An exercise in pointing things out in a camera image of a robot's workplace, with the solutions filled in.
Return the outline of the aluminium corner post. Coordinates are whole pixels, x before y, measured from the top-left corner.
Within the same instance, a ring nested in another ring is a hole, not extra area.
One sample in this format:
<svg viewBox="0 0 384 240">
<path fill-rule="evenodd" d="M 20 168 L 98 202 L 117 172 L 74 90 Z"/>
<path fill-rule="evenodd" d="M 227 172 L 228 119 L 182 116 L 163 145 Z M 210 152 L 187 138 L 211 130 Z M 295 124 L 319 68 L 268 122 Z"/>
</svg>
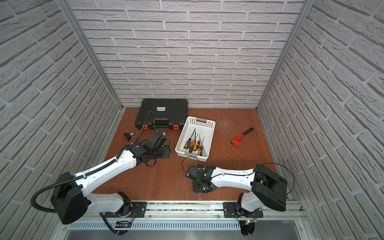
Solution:
<svg viewBox="0 0 384 240">
<path fill-rule="evenodd" d="M 86 55 L 90 59 L 92 65 L 94 66 L 96 72 L 98 73 L 99 77 L 101 78 L 102 83 L 106 87 L 108 93 L 110 94 L 112 100 L 114 101 L 117 108 L 122 111 L 124 109 L 121 101 L 119 100 L 114 88 L 112 87 L 112 84 L 110 83 L 108 76 L 103 69 L 94 49 L 92 48 L 85 32 L 81 28 L 81 25 L 76 18 L 70 4 L 68 1 L 64 0 L 57 0 L 56 1 L 61 12 L 63 13 L 64 17 L 68 21 L 69 25 L 71 26 L 74 34 L 78 38 L 79 43 L 82 45 Z"/>
<path fill-rule="evenodd" d="M 296 38 L 297 36 L 299 35 L 313 5 L 315 3 L 315 0 L 307 0 L 307 1 L 304 1 L 304 4 L 302 6 L 302 9 L 298 15 L 298 18 L 296 20 L 296 22 L 294 23 L 293 25 L 293 28 L 292 28 L 292 31 L 283 47 L 283 50 L 279 56 L 279 59 L 273 69 L 273 72 L 267 82 L 267 85 L 263 91 L 263 94 L 260 98 L 260 101 L 258 103 L 258 105 L 255 107 L 256 111 L 259 111 L 263 105 L 263 103 L 265 102 L 266 98 L 267 98 L 267 95 L 269 93 L 269 91 L 271 90 L 272 88 L 272 85 L 274 84 L 276 78 L 277 78 L 277 75 L 280 71 L 280 68 L 283 66 L 285 60 L 287 59 L 290 51 L 291 51 L 291 48 L 293 47 L 295 41 L 296 41 Z"/>
</svg>

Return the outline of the yellow handle screwdriver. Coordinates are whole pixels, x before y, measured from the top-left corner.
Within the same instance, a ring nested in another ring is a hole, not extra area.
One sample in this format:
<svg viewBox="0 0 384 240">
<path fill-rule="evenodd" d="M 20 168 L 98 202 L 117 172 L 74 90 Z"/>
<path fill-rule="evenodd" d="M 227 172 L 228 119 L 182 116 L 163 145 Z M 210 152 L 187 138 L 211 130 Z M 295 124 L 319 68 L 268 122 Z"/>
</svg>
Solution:
<svg viewBox="0 0 384 240">
<path fill-rule="evenodd" d="M 195 132 L 195 140 L 194 140 L 194 145 L 193 145 L 193 152 L 196 152 L 196 147 L 197 147 L 197 134 Z"/>
</svg>

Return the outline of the black yellow long screwdriver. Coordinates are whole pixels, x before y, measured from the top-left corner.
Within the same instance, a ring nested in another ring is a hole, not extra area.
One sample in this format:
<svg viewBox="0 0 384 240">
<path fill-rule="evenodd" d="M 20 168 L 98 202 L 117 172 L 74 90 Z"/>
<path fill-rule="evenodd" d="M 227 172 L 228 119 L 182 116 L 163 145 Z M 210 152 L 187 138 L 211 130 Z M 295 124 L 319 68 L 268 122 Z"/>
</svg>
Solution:
<svg viewBox="0 0 384 240">
<path fill-rule="evenodd" d="M 194 136 L 194 133 L 195 133 L 196 130 L 194 130 L 191 134 L 191 136 L 188 138 L 188 140 L 186 141 L 185 143 L 185 146 L 184 146 L 184 150 L 188 150 L 190 148 L 190 145 L 191 145 L 191 142 L 192 142 L 192 138 Z"/>
</svg>

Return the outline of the white perforated plastic bin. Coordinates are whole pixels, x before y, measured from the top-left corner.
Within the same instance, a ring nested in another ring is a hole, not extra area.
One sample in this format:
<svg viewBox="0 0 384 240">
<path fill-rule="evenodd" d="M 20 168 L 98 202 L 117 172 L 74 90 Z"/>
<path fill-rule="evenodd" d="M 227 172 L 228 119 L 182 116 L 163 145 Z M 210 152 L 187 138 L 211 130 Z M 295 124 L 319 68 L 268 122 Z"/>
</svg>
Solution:
<svg viewBox="0 0 384 240">
<path fill-rule="evenodd" d="M 216 122 L 212 120 L 187 117 L 175 151 L 180 157 L 196 157 L 206 162 L 213 141 Z"/>
</svg>

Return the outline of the small black loose part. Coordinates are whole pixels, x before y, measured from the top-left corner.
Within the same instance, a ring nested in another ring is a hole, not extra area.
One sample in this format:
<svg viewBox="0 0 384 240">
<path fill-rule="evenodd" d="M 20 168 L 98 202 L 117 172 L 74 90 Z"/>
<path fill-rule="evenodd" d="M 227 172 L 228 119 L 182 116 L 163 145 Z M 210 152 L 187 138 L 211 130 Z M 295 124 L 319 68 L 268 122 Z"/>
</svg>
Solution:
<svg viewBox="0 0 384 240">
<path fill-rule="evenodd" d="M 136 134 L 134 132 L 130 132 L 130 133 L 123 133 L 126 141 L 130 141 Z"/>
</svg>

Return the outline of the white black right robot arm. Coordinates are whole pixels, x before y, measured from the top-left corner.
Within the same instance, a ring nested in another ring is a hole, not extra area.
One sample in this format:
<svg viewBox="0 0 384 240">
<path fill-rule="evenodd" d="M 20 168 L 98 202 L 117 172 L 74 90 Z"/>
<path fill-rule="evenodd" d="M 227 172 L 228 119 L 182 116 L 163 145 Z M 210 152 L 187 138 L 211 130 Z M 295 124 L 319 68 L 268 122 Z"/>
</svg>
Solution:
<svg viewBox="0 0 384 240">
<path fill-rule="evenodd" d="M 241 171 L 190 166 L 186 178 L 194 182 L 201 194 L 224 187 L 247 190 L 239 195 L 236 217 L 255 219 L 263 207 L 277 212 L 284 212 L 287 208 L 287 180 L 265 165 Z"/>
</svg>

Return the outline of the orange handle screwdriver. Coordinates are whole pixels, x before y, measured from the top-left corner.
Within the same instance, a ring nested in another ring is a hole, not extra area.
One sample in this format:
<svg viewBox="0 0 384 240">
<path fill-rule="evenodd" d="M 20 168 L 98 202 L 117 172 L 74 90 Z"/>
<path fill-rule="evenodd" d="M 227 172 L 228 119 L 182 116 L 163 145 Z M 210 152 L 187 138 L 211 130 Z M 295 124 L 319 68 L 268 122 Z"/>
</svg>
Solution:
<svg viewBox="0 0 384 240">
<path fill-rule="evenodd" d="M 197 137 L 195 137 L 195 139 L 192 141 L 191 149 L 192 149 L 192 151 L 196 151 L 196 149 L 197 149 Z"/>
</svg>

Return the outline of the orange black screwdriver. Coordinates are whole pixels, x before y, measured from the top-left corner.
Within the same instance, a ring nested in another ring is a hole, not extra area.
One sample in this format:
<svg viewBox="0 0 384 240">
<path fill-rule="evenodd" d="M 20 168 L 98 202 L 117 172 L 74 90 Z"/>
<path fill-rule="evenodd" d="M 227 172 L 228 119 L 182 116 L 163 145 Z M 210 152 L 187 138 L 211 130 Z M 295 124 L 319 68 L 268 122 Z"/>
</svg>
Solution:
<svg viewBox="0 0 384 240">
<path fill-rule="evenodd" d="M 199 138 L 198 141 L 197 141 L 196 151 L 199 152 L 200 148 L 201 148 L 201 138 Z"/>
<path fill-rule="evenodd" d="M 196 139 L 194 139 L 193 141 L 191 141 L 190 145 L 189 145 L 189 152 L 192 153 L 194 151 L 194 147 L 195 147 L 195 143 L 196 143 Z"/>
</svg>

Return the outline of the clear handle tester screwdriver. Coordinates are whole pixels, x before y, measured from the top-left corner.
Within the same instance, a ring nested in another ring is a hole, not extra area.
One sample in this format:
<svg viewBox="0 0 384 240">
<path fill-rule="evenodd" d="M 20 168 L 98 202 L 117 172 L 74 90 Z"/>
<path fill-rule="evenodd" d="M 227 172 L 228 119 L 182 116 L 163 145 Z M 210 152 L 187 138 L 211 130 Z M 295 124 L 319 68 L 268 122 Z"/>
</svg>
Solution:
<svg viewBox="0 0 384 240">
<path fill-rule="evenodd" d="M 204 147 L 204 140 L 205 138 L 203 138 L 203 141 L 202 141 L 202 144 L 201 144 L 201 156 L 204 157 L 205 154 L 206 154 L 206 150 L 205 150 L 205 147 Z"/>
</svg>

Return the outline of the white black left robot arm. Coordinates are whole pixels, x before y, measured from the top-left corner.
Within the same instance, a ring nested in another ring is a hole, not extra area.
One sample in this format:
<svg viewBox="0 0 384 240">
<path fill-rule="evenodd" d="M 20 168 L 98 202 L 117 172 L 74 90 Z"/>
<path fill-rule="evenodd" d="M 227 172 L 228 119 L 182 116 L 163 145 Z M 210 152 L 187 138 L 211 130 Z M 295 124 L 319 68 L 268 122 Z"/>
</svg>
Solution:
<svg viewBox="0 0 384 240">
<path fill-rule="evenodd" d="M 38 190 L 31 197 L 35 209 L 56 213 L 62 224 L 69 225 L 84 215 L 116 213 L 126 217 L 134 213 L 133 204 L 124 192 L 95 194 L 94 190 L 119 174 L 150 160 L 168 159 L 170 145 L 162 130 L 149 139 L 124 145 L 119 153 L 91 169 L 71 175 L 61 174 L 56 183 Z"/>
</svg>

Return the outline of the aluminium corner post right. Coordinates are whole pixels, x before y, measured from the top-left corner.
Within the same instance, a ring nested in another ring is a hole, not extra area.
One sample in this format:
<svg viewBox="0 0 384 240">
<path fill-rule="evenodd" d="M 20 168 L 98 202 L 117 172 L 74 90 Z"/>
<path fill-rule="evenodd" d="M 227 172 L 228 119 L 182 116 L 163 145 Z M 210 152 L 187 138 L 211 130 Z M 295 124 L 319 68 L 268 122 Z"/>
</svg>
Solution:
<svg viewBox="0 0 384 240">
<path fill-rule="evenodd" d="M 283 66 L 285 60 L 287 59 L 290 51 L 291 51 L 291 48 L 293 47 L 295 41 L 296 41 L 296 38 L 297 36 L 299 35 L 313 5 L 315 3 L 315 0 L 307 0 L 307 1 L 304 1 L 304 4 L 302 6 L 302 9 L 298 15 L 298 18 L 296 20 L 296 22 L 294 23 L 293 25 L 293 28 L 292 28 L 292 31 L 283 47 L 283 50 L 279 56 L 279 59 L 273 69 L 273 72 L 267 82 L 267 85 L 263 91 L 263 94 L 260 98 L 260 101 L 258 103 L 258 105 L 255 107 L 256 111 L 259 111 L 263 105 L 263 103 L 265 102 L 266 98 L 267 98 L 267 95 L 269 93 L 269 91 L 271 90 L 272 88 L 272 85 L 274 84 L 276 78 L 277 78 L 277 75 L 280 71 L 280 68 Z"/>
</svg>

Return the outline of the aluminium corner post left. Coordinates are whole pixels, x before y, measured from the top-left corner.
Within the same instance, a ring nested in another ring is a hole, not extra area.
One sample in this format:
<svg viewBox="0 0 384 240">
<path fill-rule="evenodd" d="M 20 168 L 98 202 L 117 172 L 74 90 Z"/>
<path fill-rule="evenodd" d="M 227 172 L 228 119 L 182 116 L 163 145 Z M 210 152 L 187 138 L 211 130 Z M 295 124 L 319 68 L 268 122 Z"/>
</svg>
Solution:
<svg viewBox="0 0 384 240">
<path fill-rule="evenodd" d="M 57 0 L 56 1 L 61 12 L 63 13 L 64 17 L 68 21 L 69 25 L 71 26 L 74 34 L 78 38 L 79 43 L 82 45 L 86 55 L 90 59 L 92 65 L 94 66 L 96 72 L 98 73 L 99 77 L 101 78 L 102 83 L 106 87 L 108 93 L 110 94 L 112 100 L 114 101 L 117 108 L 122 111 L 124 109 L 121 101 L 119 100 L 114 88 L 112 87 L 112 84 L 110 83 L 108 76 L 103 69 L 94 49 L 92 48 L 85 32 L 81 28 L 81 25 L 76 18 L 70 4 L 68 1 L 64 0 Z"/>
</svg>

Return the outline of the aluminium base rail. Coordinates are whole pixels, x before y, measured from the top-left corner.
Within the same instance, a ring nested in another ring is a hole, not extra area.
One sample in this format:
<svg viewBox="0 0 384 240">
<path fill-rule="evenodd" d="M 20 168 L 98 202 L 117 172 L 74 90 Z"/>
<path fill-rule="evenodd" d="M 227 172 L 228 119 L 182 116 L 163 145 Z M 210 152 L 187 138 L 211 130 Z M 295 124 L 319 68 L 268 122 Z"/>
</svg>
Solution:
<svg viewBox="0 0 384 240">
<path fill-rule="evenodd" d="M 239 230 L 241 226 L 263 221 L 292 221 L 301 226 L 307 216 L 298 201 L 289 201 L 284 212 L 267 207 L 242 217 L 236 202 L 223 201 L 147 201 L 134 202 L 135 213 L 122 218 L 116 213 L 86 215 L 68 225 L 68 230 L 107 230 L 108 221 L 115 231 L 149 230 Z"/>
</svg>

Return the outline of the black plastic tool case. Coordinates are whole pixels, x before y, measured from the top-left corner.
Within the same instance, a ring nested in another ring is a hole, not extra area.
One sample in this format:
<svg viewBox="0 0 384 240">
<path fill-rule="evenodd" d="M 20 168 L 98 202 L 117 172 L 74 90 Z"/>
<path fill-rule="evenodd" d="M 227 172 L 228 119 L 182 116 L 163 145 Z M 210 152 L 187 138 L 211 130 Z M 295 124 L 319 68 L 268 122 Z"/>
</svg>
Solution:
<svg viewBox="0 0 384 240">
<path fill-rule="evenodd" d="M 188 117 L 186 99 L 143 99 L 135 120 L 137 129 L 183 129 Z"/>
</svg>

